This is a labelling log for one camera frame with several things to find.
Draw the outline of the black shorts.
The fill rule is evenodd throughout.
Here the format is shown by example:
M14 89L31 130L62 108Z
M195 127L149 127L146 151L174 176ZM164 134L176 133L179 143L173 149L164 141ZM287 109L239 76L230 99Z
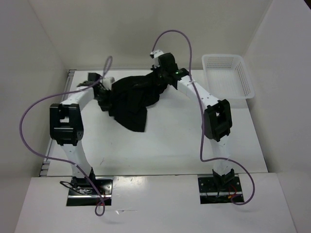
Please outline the black shorts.
M142 133L147 123L147 107L159 101L168 84L152 72L144 76L128 76L112 84L109 116L123 127Z

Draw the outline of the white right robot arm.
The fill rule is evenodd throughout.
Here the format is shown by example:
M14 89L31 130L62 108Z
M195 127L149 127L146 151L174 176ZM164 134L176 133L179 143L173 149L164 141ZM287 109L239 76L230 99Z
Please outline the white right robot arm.
M228 136L232 127L230 104L212 96L192 78L191 71L179 69L171 53L155 50L150 53L154 64L152 71L156 73L158 84L168 84L185 94L189 99L199 104L202 117L201 145L204 139L210 140L214 157L203 159L203 149L200 149L202 162L215 161L213 165L213 185L219 191L226 190L233 179L234 170L228 164Z

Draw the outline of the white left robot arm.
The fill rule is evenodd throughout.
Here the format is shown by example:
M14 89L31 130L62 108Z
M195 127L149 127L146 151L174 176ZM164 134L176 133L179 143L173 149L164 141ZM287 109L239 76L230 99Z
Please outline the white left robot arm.
M65 152L71 165L73 184L86 194L95 192L97 182L82 146L84 126L81 111L92 100L97 100L107 111L114 82L113 77L88 73L87 80L78 84L66 100L50 106L50 136Z

